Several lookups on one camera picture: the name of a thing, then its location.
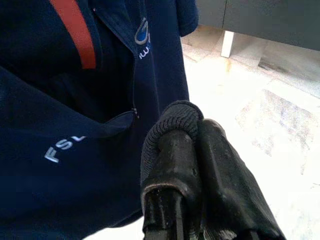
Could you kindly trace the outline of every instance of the tile floor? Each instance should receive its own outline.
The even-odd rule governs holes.
[[[320,52],[235,34],[224,58],[223,35],[182,39],[190,100],[225,128],[286,238],[320,240]],[[87,239],[141,240],[142,225]]]

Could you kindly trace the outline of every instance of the red stripe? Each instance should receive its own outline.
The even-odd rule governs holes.
[[[94,44],[76,0],[49,0],[78,50],[83,69],[96,68]]]

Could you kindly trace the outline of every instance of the navy blue jacket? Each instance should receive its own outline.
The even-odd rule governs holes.
[[[197,24],[194,0],[0,1],[0,239],[142,215],[142,144],[188,99],[180,36]]]

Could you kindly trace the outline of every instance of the white table leg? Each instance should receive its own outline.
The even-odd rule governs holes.
[[[232,42],[234,40],[234,35],[235,35],[235,33],[233,31],[225,31],[224,32],[222,51],[221,51],[222,57],[225,57],[225,58],[230,57]]]

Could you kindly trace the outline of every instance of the white floor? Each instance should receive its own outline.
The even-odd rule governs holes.
[[[270,43],[281,52],[278,43],[235,34],[224,58],[222,40],[222,31],[203,26],[182,39],[190,100],[225,128],[286,238],[320,240],[320,99],[291,86],[288,75],[258,66]],[[320,81],[313,86],[320,89]],[[87,239],[141,240],[142,224]]]

